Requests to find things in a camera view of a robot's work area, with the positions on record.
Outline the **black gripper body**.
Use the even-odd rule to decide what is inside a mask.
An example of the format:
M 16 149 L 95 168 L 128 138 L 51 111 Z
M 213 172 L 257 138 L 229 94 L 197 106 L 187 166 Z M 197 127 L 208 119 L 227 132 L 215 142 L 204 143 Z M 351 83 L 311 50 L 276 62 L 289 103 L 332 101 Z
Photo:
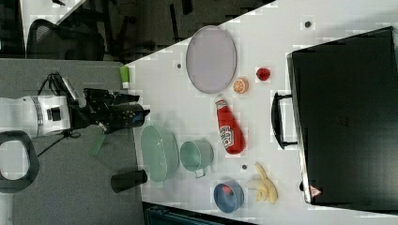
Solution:
M 99 126 L 104 134 L 123 128 L 141 127 L 145 122 L 144 108 L 137 102 L 114 104 L 115 94 L 105 89 L 85 88 L 85 105 L 77 100 L 69 104 L 72 129 Z

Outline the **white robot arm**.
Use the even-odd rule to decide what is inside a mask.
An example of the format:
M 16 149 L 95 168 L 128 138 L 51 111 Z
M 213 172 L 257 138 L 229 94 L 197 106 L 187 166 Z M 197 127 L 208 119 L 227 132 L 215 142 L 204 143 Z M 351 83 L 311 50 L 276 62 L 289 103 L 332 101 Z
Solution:
M 105 134 L 137 128 L 150 114 L 134 95 L 85 88 L 82 98 L 71 95 L 1 99 L 1 130 L 23 131 L 36 138 L 66 130 L 99 126 Z

